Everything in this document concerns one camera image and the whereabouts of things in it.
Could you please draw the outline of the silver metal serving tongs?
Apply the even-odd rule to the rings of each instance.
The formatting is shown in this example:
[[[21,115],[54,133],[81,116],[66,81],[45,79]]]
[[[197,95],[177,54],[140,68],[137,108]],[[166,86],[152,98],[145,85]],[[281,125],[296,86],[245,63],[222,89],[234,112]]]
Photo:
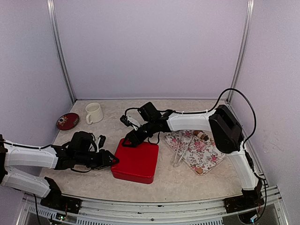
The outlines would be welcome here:
[[[185,138],[187,138],[188,143],[181,145],[182,140],[184,140]],[[180,166],[181,161],[182,161],[183,157],[185,156],[185,153],[189,149],[189,146],[190,146],[191,142],[193,141],[193,139],[194,139],[194,131],[189,132],[189,135],[187,135],[187,133],[184,133],[182,131],[180,139],[178,141],[178,146],[177,146],[177,149],[176,149],[176,152],[175,152],[175,156],[174,156],[174,159],[173,159],[173,167],[179,167]],[[181,150],[181,154],[180,154],[179,159],[177,159],[179,150]]]

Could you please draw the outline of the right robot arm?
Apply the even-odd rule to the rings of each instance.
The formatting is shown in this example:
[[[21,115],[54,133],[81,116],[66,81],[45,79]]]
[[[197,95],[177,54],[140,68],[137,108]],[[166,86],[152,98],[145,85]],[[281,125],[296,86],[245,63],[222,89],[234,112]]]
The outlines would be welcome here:
[[[151,102],[147,102],[137,108],[137,111],[145,124],[139,124],[127,114],[120,118],[124,125],[133,127],[125,136],[123,146],[135,148],[159,132],[211,132],[216,148],[229,157],[238,173],[242,187],[241,206],[250,208],[255,202],[262,200],[263,181],[255,172],[253,160],[246,150],[247,139],[242,133],[242,127],[226,105],[202,112],[178,112],[171,109],[160,111]]]

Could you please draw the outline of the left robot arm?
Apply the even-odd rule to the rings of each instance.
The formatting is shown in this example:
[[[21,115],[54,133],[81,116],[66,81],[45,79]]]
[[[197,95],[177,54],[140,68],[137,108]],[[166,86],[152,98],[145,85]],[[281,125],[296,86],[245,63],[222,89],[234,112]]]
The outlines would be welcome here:
[[[79,131],[71,141],[44,147],[21,145],[0,140],[0,184],[46,198],[53,207],[62,208],[66,199],[53,179],[40,178],[17,169],[33,166],[54,170],[74,170],[76,165],[88,171],[101,170],[119,163],[119,159],[102,147],[106,137],[95,138],[92,133]]]

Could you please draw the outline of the red box lid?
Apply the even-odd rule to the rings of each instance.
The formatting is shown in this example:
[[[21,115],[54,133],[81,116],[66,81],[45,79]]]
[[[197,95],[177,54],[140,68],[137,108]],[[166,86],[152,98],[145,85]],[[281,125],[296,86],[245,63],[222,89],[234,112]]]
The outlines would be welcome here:
[[[121,139],[116,149],[115,156],[119,163],[111,166],[114,178],[143,184],[154,181],[159,146],[143,142],[136,148],[124,147]]]

